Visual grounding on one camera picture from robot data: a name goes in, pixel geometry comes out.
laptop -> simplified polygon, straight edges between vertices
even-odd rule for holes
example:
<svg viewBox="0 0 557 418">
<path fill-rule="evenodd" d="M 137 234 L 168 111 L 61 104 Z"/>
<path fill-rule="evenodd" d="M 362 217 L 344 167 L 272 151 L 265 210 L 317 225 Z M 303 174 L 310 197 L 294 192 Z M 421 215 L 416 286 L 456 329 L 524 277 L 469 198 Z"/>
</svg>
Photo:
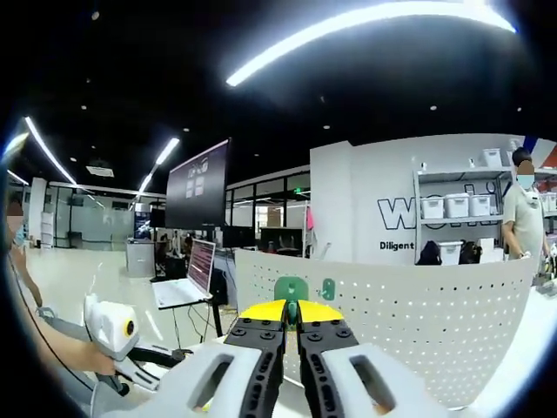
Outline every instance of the laptop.
<svg viewBox="0 0 557 418">
<path fill-rule="evenodd" d="M 185 279 L 152 283 L 158 309 L 180 307 L 212 298 L 209 289 L 215 247 L 212 242 L 194 239 Z"/>
</svg>

pink cloth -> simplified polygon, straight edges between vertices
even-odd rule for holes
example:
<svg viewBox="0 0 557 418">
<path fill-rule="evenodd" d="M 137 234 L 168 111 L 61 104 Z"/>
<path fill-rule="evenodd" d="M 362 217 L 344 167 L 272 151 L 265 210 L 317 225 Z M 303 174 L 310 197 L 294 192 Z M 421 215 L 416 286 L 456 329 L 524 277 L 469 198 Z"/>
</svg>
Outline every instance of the pink cloth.
<svg viewBox="0 0 557 418">
<path fill-rule="evenodd" d="M 307 229 L 313 229 L 313 216 L 312 216 L 312 209 L 311 207 L 307 207 Z"/>
</svg>

black ceiling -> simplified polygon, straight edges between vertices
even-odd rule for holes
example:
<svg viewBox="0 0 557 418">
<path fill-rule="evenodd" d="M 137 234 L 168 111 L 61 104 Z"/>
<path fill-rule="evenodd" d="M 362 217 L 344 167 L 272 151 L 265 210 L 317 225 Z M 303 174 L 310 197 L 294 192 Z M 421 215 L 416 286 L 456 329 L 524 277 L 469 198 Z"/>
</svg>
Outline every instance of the black ceiling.
<svg viewBox="0 0 557 418">
<path fill-rule="evenodd" d="M 235 88 L 225 83 L 279 40 L 371 3 L 379 2 L 33 5 L 5 37 L 17 63 L 6 132 L 29 115 L 78 183 L 133 190 L 179 137 L 151 192 L 164 192 L 174 165 L 228 137 L 230 183 L 308 164 L 311 148 L 341 140 L 475 131 L 557 138 L 549 76 L 557 31 L 544 19 L 551 11 L 527 0 L 492 2 L 518 36 L 454 18 L 399 18 L 331 34 Z M 90 175 L 91 161 L 107 164 L 114 179 Z M 32 141 L 13 170 L 64 181 Z"/>
</svg>

backpack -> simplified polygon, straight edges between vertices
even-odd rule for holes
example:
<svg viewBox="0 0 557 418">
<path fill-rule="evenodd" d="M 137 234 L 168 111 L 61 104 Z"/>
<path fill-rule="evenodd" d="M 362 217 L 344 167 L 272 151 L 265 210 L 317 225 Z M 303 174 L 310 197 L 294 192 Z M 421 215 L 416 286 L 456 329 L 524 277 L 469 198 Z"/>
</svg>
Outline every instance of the backpack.
<svg viewBox="0 0 557 418">
<path fill-rule="evenodd" d="M 460 248 L 459 264 L 479 264 L 481 258 L 481 246 L 476 246 L 473 241 L 462 240 Z"/>
<path fill-rule="evenodd" d="M 427 241 L 419 254 L 416 266 L 440 266 L 441 250 L 435 241 Z"/>
</svg>

laptop screen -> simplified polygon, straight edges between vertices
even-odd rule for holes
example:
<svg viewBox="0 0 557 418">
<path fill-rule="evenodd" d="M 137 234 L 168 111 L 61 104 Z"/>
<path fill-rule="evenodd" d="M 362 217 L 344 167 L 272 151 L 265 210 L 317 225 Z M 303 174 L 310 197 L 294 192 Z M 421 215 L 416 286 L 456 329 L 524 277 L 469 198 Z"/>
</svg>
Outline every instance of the laptop screen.
<svg viewBox="0 0 557 418">
<path fill-rule="evenodd" d="M 212 261 L 215 256 L 215 244 L 212 242 L 194 239 L 191 246 L 190 266 L 188 277 L 198 286 L 209 293 L 211 282 Z"/>
</svg>

